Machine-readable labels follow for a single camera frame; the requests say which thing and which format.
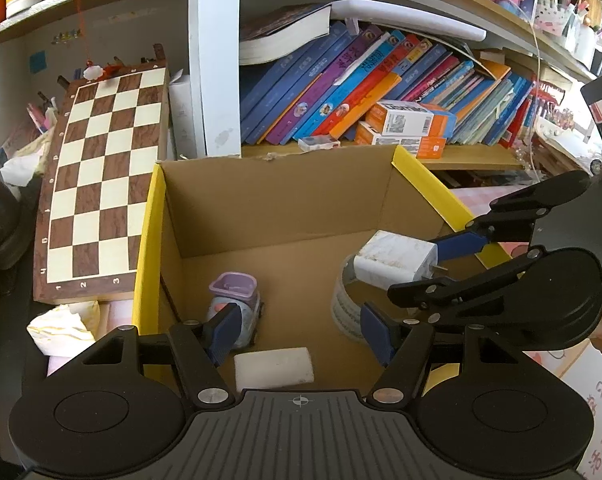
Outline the yellow cardboard box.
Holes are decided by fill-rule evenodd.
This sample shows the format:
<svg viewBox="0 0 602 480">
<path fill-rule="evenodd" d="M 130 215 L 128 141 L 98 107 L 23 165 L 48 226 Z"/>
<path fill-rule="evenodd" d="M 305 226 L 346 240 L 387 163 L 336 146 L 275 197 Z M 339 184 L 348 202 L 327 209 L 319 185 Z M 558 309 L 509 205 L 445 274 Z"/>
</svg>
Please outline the yellow cardboard box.
<svg viewBox="0 0 602 480">
<path fill-rule="evenodd" d="M 161 162 L 144 214 L 132 321 L 156 334 L 201 320 L 214 278 L 248 273 L 264 304 L 257 348 L 307 348 L 316 389 L 367 392 L 381 366 L 331 315 L 344 260 L 379 230 L 431 240 L 470 218 L 404 148 Z"/>
</svg>

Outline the red thick dictionary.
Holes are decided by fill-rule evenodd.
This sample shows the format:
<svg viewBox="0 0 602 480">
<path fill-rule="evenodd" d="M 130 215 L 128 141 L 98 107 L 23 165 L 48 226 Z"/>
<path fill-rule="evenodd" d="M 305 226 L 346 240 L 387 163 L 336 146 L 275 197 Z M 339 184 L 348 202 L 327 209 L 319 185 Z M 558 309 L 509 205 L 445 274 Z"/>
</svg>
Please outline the red thick dictionary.
<svg viewBox="0 0 602 480">
<path fill-rule="evenodd" d="M 556 84 L 539 80 L 534 84 L 533 89 L 531 90 L 531 96 L 544 102 L 551 102 L 556 106 L 560 106 L 564 102 L 566 91 L 557 87 Z"/>
</svg>

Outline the grey purple toy car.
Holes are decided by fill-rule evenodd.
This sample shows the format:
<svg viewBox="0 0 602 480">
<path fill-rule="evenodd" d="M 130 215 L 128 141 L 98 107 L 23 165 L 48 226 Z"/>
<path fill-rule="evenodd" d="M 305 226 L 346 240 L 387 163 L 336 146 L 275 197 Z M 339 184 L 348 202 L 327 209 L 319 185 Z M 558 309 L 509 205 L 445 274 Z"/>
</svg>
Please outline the grey purple toy car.
<svg viewBox="0 0 602 480">
<path fill-rule="evenodd" d="M 243 350 L 254 344 L 255 333 L 262 314 L 262 301 L 258 281 L 251 274 L 241 272 L 221 273 L 210 285 L 212 300 L 207 320 L 228 304 L 235 304 L 241 313 L 241 330 L 234 350 Z"/>
</svg>

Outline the pink cartoon desk mat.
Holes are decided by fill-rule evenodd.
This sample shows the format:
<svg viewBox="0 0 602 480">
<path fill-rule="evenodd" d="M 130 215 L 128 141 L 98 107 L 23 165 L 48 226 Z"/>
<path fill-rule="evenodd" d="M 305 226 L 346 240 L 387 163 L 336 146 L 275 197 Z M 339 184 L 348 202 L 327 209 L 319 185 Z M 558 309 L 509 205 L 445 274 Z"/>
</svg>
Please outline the pink cartoon desk mat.
<svg viewBox="0 0 602 480">
<path fill-rule="evenodd" d="M 495 198 L 518 190 L 521 186 L 495 186 L 494 188 L 459 188 L 452 190 L 472 212 L 473 216 L 488 212 Z M 527 352 L 534 361 L 554 373 L 576 390 L 594 416 L 594 434 L 578 471 L 586 479 L 602 479 L 602 354 L 586 340 L 578 346 L 558 351 Z M 443 380 L 458 374 L 458 364 L 449 364 L 434 370 L 428 377 L 426 391 Z"/>
</svg>

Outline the white rolled paper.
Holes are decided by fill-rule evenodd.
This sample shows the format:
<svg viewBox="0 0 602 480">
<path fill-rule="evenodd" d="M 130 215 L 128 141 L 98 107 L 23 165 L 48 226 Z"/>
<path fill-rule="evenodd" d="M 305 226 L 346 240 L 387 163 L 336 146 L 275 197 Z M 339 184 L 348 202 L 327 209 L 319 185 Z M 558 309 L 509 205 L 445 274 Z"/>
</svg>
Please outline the white rolled paper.
<svg viewBox="0 0 602 480">
<path fill-rule="evenodd" d="M 337 0 L 331 4 L 335 20 L 359 20 L 382 25 L 418 29 L 429 34 L 465 41 L 484 41 L 487 32 L 475 25 L 446 16 L 377 0 Z"/>
</svg>

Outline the orange white box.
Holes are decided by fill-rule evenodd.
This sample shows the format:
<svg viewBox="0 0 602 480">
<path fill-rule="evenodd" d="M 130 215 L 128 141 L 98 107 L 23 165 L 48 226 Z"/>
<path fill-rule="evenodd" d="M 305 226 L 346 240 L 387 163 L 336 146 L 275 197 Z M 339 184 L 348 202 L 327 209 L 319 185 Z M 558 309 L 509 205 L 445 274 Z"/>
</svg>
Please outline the orange white box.
<svg viewBox="0 0 602 480">
<path fill-rule="evenodd" d="M 437 105 L 427 107 L 414 102 L 382 100 L 367 110 L 364 122 L 384 136 L 450 139 L 456 126 L 456 116 Z"/>
<path fill-rule="evenodd" d="M 367 122 L 356 126 L 354 143 L 359 145 L 400 145 L 418 159 L 439 159 L 446 146 L 443 136 L 389 136 L 377 133 Z"/>
</svg>

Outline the wooden bookshelf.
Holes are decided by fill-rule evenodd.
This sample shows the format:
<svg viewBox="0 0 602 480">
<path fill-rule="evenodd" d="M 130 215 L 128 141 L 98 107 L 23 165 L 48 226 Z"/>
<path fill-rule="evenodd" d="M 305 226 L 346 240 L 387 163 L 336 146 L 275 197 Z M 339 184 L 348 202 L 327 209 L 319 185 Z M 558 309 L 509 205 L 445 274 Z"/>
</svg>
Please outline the wooden bookshelf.
<svg viewBox="0 0 602 480">
<path fill-rule="evenodd" d="M 270 121 L 255 130 L 274 142 L 290 139 L 323 107 L 327 93 L 354 91 L 358 98 L 384 81 L 396 81 L 394 69 L 429 41 L 434 49 L 456 39 L 485 42 L 537 55 L 554 70 L 583 82 L 593 80 L 582 64 L 522 18 L 492 0 L 377 0 L 423 10 L 483 28 L 484 41 L 465 41 L 418 29 L 359 20 L 335 20 L 337 0 L 188 0 L 190 96 L 195 154 L 198 157 L 241 152 L 239 106 L 239 14 L 241 1 L 261 4 L 275 20 L 292 21 L 277 32 L 266 51 L 269 66 L 282 74 L 304 62 L 307 70 L 281 90 L 267 108 Z"/>
</svg>

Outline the white eraser block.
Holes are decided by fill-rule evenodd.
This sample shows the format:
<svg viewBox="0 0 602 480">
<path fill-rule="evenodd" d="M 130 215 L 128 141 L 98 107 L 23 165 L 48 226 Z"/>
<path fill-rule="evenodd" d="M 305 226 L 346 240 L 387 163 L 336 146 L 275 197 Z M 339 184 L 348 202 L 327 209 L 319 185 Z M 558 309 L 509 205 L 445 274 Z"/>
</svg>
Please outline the white eraser block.
<svg viewBox="0 0 602 480">
<path fill-rule="evenodd" d="M 310 351 L 305 347 L 241 353 L 234 356 L 234 363 L 238 392 L 314 382 Z"/>
</svg>

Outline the lower orange white box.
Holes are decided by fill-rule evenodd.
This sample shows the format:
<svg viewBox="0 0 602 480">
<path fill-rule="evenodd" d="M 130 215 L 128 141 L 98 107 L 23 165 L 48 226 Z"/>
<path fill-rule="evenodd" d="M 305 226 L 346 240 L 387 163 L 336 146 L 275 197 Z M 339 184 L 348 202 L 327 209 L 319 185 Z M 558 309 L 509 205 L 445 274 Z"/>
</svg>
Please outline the lower orange white box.
<svg viewBox="0 0 602 480">
<path fill-rule="evenodd" d="M 389 136 L 377 133 L 367 122 L 356 126 L 354 143 L 359 145 L 400 145 L 418 159 L 439 159 L 446 146 L 443 136 Z"/>
</svg>

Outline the white power adapter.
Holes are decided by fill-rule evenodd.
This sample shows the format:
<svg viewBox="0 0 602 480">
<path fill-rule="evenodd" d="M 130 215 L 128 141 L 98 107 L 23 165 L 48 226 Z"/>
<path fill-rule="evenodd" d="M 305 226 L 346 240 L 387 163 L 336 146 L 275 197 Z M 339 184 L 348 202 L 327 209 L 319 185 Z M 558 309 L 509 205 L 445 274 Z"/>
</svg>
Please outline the white power adapter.
<svg viewBox="0 0 602 480">
<path fill-rule="evenodd" d="M 353 271 L 360 282 L 388 290 L 395 284 L 429 280 L 438 263 L 435 243 L 378 230 L 354 256 Z"/>
</svg>

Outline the small red white box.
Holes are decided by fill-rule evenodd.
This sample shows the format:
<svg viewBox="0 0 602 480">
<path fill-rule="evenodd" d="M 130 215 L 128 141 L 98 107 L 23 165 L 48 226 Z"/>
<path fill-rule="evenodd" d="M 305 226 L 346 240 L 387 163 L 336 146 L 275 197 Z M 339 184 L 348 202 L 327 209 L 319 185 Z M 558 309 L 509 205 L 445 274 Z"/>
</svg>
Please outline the small red white box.
<svg viewBox="0 0 602 480">
<path fill-rule="evenodd" d="M 333 150 L 339 148 L 340 141 L 334 139 L 330 134 L 322 136 L 305 136 L 298 140 L 298 148 L 303 152 Z"/>
</svg>

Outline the clear tape roll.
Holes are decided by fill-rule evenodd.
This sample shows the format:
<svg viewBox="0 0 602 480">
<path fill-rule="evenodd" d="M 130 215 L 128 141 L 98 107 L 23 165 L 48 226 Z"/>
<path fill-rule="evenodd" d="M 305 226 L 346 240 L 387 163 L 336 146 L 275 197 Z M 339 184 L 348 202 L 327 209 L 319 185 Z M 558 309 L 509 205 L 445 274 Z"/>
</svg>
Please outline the clear tape roll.
<svg viewBox="0 0 602 480">
<path fill-rule="evenodd" d="M 333 290 L 330 312 L 338 330 L 359 344 L 366 344 L 361 330 L 361 306 L 348 294 L 347 286 L 357 281 L 354 256 L 349 255 L 341 264 L 341 270 Z"/>
</svg>

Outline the upper orange white box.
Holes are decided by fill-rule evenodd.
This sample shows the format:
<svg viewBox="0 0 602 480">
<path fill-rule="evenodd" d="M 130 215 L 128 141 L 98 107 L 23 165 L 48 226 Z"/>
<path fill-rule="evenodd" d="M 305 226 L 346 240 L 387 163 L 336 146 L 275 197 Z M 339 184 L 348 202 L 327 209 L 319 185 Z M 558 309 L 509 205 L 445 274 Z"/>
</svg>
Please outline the upper orange white box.
<svg viewBox="0 0 602 480">
<path fill-rule="evenodd" d="M 456 126 L 456 116 L 437 105 L 427 107 L 414 102 L 382 100 L 367 110 L 364 122 L 384 136 L 450 139 Z"/>
</svg>

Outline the brown white chessboard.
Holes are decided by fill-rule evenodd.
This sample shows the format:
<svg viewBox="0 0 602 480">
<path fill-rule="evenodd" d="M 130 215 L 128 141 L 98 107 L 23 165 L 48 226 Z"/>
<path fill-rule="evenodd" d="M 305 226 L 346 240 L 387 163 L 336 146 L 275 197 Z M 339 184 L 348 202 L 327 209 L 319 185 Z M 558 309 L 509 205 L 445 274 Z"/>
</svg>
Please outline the brown white chessboard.
<svg viewBox="0 0 602 480">
<path fill-rule="evenodd" d="M 169 121 L 163 61 L 69 85 L 40 186 L 35 300 L 132 297 L 152 171 L 167 154 Z"/>
</svg>

